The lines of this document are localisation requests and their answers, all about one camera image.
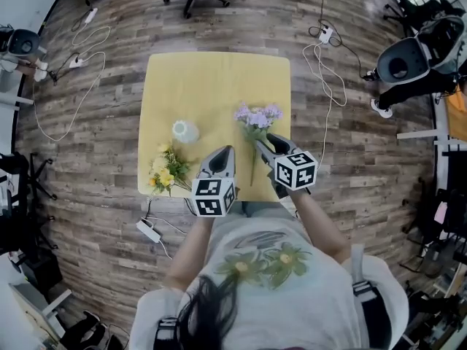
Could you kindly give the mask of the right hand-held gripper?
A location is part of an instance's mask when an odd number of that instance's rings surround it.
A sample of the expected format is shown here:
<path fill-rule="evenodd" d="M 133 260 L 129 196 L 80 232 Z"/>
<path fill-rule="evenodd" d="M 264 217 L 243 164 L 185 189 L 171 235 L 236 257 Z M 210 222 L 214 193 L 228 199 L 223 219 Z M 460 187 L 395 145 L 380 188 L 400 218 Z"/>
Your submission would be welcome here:
<path fill-rule="evenodd" d="M 296 144 L 284 136 L 267 133 L 266 138 L 273 149 L 261 140 L 255 141 L 255 147 L 263 162 L 272 167 L 271 180 L 278 198 L 288 196 L 288 190 L 305 190 L 315 185 L 317 161 L 311 153 L 293 153 L 297 149 Z"/>

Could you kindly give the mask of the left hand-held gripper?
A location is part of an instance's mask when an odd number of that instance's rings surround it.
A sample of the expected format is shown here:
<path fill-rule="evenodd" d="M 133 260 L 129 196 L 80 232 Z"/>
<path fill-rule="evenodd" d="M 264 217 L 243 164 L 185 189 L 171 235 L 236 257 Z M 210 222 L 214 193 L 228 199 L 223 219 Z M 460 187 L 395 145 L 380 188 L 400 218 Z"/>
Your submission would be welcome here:
<path fill-rule="evenodd" d="M 236 201 L 235 150 L 226 145 L 201 162 L 193 180 L 191 200 L 199 217 L 225 217 Z"/>

